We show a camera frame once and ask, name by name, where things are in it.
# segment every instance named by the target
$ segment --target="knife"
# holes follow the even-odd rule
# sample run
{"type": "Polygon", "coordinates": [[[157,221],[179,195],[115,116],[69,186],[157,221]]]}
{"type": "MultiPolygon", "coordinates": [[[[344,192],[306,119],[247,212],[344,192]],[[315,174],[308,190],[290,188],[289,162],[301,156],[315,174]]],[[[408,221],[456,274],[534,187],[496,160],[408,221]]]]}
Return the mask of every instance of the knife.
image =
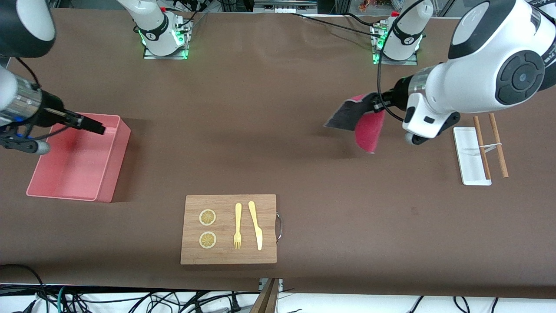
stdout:
{"type": "Polygon", "coordinates": [[[249,201],[249,212],[251,212],[251,218],[255,226],[255,235],[257,235],[257,249],[260,251],[262,249],[262,229],[257,223],[257,210],[255,209],[255,202],[253,201],[249,201]]]}

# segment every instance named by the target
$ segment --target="metal handle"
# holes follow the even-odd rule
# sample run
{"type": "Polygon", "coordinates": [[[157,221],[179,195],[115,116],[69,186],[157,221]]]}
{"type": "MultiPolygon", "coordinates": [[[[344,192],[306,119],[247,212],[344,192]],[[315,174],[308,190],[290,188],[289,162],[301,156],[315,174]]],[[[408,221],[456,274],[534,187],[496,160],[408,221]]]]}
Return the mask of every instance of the metal handle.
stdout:
{"type": "Polygon", "coordinates": [[[280,238],[282,238],[282,218],[280,217],[280,214],[278,212],[276,212],[276,218],[278,219],[278,221],[280,221],[280,234],[278,235],[278,237],[276,238],[276,243],[278,243],[278,240],[280,240],[280,238]]]}

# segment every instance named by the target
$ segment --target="white floor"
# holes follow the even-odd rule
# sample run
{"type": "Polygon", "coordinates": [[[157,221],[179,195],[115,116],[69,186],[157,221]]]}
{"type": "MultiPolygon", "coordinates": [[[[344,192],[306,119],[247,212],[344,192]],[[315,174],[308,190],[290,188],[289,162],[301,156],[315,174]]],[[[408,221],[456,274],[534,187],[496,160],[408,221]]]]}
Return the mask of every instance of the white floor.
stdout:
{"type": "MultiPolygon", "coordinates": [[[[228,292],[211,292],[205,297],[227,294],[228,292]]],[[[146,293],[132,294],[90,294],[84,295],[84,299],[93,301],[107,301],[128,299],[144,296],[146,293]]],[[[195,293],[180,292],[178,297],[181,302],[187,301],[195,293]]],[[[257,295],[240,295],[237,297],[240,306],[252,305],[257,295]]],[[[407,313],[415,303],[417,296],[375,296],[375,295],[331,295],[331,294],[280,294],[277,313],[290,313],[301,309],[300,313],[407,313]]],[[[34,296],[2,296],[0,297],[0,313],[12,313],[23,311],[34,299],[34,296]]],[[[490,313],[493,298],[468,297],[466,298],[471,313],[490,313]]],[[[145,301],[135,311],[144,313],[147,311],[149,301],[145,301]]],[[[135,301],[118,302],[112,304],[89,304],[93,313],[125,313],[135,304],[135,301]]],[[[220,299],[202,307],[204,313],[210,313],[219,309],[229,307],[226,299],[220,299]]],[[[56,313],[56,308],[51,305],[51,312],[56,313]]],[[[38,301],[32,313],[44,313],[46,307],[44,301],[38,301]]],[[[426,296],[415,313],[460,313],[452,302],[451,297],[426,296]]],[[[496,313],[554,313],[556,312],[556,300],[543,299],[500,299],[496,306],[496,313]]],[[[158,305],[152,313],[171,313],[167,306],[158,305]]]]}

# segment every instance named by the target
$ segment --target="brown tablecloth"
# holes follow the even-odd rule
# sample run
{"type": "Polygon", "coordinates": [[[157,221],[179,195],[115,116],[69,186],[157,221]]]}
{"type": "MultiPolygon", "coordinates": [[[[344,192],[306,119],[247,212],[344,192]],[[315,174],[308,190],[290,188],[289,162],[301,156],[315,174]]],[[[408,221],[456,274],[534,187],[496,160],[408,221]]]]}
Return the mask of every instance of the brown tablecloth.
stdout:
{"type": "MultiPolygon", "coordinates": [[[[70,110],[122,116],[132,136],[111,204],[27,197],[38,156],[0,151],[1,263],[48,283],[252,290],[283,277],[309,292],[556,294],[556,89],[497,113],[510,178],[490,154],[493,185],[465,187],[451,131],[409,146],[387,118],[369,155],[322,127],[376,90],[364,35],[289,14],[209,14],[189,60],[147,61],[125,11],[53,16],[54,48],[28,60],[44,89],[70,110]],[[277,194],[278,263],[181,266],[185,195],[246,193],[277,194]]],[[[431,20],[419,66],[384,66],[383,88],[445,61],[456,22],[431,20]]]]}

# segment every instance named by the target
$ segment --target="fork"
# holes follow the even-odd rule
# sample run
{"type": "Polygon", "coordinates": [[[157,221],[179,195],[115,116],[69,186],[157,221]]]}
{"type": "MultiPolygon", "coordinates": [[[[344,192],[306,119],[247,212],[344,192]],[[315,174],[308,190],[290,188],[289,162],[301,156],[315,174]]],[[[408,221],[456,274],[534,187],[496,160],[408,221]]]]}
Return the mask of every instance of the fork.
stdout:
{"type": "Polygon", "coordinates": [[[234,235],[234,248],[241,249],[241,203],[236,203],[236,233],[234,235]]]}

